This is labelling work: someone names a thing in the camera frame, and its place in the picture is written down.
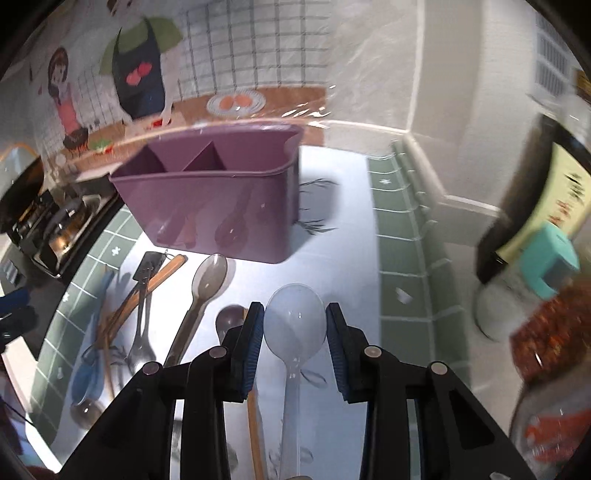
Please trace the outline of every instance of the plastic spoon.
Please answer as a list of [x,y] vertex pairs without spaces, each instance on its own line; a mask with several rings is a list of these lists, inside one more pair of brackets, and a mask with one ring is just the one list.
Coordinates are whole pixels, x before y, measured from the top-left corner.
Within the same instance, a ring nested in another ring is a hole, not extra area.
[[286,480],[300,474],[300,374],[324,343],[324,304],[305,285],[281,287],[267,304],[264,330],[267,346],[287,369],[279,467],[279,480]]
[[220,345],[230,328],[244,325],[244,311],[245,308],[242,305],[228,305],[217,314],[216,332]]
[[193,303],[178,327],[178,332],[164,361],[165,367],[178,365],[183,359],[183,355],[203,318],[205,304],[222,288],[227,273],[228,261],[220,254],[210,255],[199,265],[191,286]]
[[100,319],[100,310],[105,300],[107,288],[113,280],[115,272],[108,270],[103,276],[99,287],[98,295],[95,300],[95,308],[91,314],[88,328],[90,329],[90,346],[80,356],[80,366],[74,374],[72,380],[72,406],[70,414],[74,421],[83,429],[88,429],[88,425],[93,423],[92,419],[84,420],[85,417],[96,417],[96,412],[103,410],[102,407],[94,405],[103,390],[104,370],[102,362],[99,360],[99,353],[96,350],[96,331]]

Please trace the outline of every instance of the green tile border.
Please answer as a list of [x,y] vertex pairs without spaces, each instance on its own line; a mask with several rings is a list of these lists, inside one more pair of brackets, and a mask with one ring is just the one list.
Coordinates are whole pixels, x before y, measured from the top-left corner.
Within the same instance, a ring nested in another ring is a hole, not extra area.
[[88,327],[101,270],[119,270],[141,234],[142,229],[129,209],[123,207],[117,212],[91,247],[51,321],[35,372],[30,414],[48,445],[56,437],[67,402],[67,389]]
[[428,214],[432,200],[403,142],[394,142],[392,149],[391,155],[367,159],[380,268],[381,344],[401,361],[456,364],[468,382],[463,310],[437,222]]

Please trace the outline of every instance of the cartoon apron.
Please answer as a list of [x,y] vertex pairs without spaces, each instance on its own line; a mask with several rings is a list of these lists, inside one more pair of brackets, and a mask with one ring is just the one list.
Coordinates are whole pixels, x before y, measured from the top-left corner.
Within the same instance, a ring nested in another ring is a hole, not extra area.
[[148,30],[145,42],[125,53],[119,52],[119,37],[113,51],[113,81],[121,108],[132,119],[141,118],[164,109],[164,83],[160,67],[160,49],[150,22],[144,18]]

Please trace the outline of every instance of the blue utensil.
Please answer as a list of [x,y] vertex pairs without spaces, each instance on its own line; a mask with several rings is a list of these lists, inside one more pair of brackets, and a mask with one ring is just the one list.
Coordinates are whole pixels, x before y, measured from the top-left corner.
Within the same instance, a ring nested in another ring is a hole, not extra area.
[[88,328],[90,328],[90,346],[82,353],[81,363],[74,374],[72,381],[72,406],[81,405],[85,400],[98,400],[103,391],[105,371],[103,362],[99,361],[99,352],[95,348],[96,330],[100,319],[100,310],[107,288],[113,280],[115,272],[109,270],[103,276],[98,295],[95,300],[95,308],[91,314]]

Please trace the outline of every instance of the utensil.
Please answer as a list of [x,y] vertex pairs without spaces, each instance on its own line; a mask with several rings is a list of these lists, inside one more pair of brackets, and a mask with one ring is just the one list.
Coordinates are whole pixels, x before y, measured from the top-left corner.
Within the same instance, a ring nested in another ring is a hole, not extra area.
[[191,285],[193,303],[187,310],[174,337],[173,344],[164,361],[165,367],[178,365],[182,360],[203,318],[206,303],[222,288],[227,273],[228,261],[220,254],[210,255],[199,265]]
[[265,341],[287,369],[281,433],[279,480],[300,474],[301,367],[322,347],[326,337],[324,304],[309,287],[290,284],[277,290],[265,310]]
[[[148,294],[152,293],[164,280],[170,277],[187,261],[185,255],[176,255],[170,262],[156,273],[155,276],[148,282]],[[139,303],[139,294],[133,289],[131,290],[125,300],[121,303],[119,308],[101,324],[98,337],[101,339],[99,347],[103,350],[103,358],[105,365],[105,380],[109,390],[111,399],[115,398],[115,386],[113,384],[113,377],[111,376],[111,342],[117,336],[119,329],[125,323],[131,312],[137,307]]]
[[[152,280],[148,283],[148,293],[152,293],[157,287],[162,285],[164,280],[166,280],[170,275],[175,273],[180,267],[184,265],[187,261],[187,257],[185,255],[176,255],[170,262],[168,262],[162,270],[160,270]],[[108,334],[109,345],[113,342],[117,333],[119,332],[120,328],[123,326],[131,312],[135,310],[139,303],[139,293],[134,292],[128,299],[125,299],[124,303],[121,305],[120,309],[121,312],[118,317],[115,315],[112,318],[111,322],[105,326],[106,330],[101,330],[99,332],[99,336]]]
[[148,282],[154,272],[152,266],[148,266],[142,271],[141,280],[138,283],[139,287],[139,304],[138,304],[138,321],[135,327],[134,342],[131,344],[129,353],[127,354],[127,364],[133,374],[136,374],[144,364],[156,360],[156,354],[150,343],[142,334],[142,317],[144,314],[144,306],[146,302],[146,292],[148,290]]
[[85,430],[90,430],[104,411],[105,409],[100,402],[89,398],[83,400],[79,405],[70,407],[72,419],[80,428]]
[[[217,337],[222,344],[228,330],[240,327],[244,324],[248,310],[242,305],[228,305],[220,310],[216,317]],[[258,413],[256,410],[256,386],[246,398],[248,412],[248,433],[251,439],[252,465],[255,471],[255,480],[265,480],[265,467],[263,466],[263,455],[261,454],[261,442],[259,439]]]
[[[92,409],[89,404],[100,397],[105,383],[104,369],[102,363],[99,361],[99,354],[96,349],[96,332],[98,330],[100,310],[105,300],[107,288],[111,280],[113,280],[114,275],[115,272],[113,270],[107,270],[102,278],[95,300],[95,309],[91,314],[88,325],[91,344],[80,356],[80,366],[72,380],[72,390],[70,392],[72,406],[70,412],[73,412],[72,417],[75,421],[87,415],[88,411]],[[79,426],[82,428],[86,428],[85,425],[87,423],[79,423]]]
[[220,344],[230,328],[244,324],[247,311],[242,305],[228,305],[220,310],[216,317],[216,332]]
[[244,218],[254,185],[248,183],[236,199],[234,210],[218,225],[214,234],[216,245],[227,252],[240,253],[248,241],[248,225]]

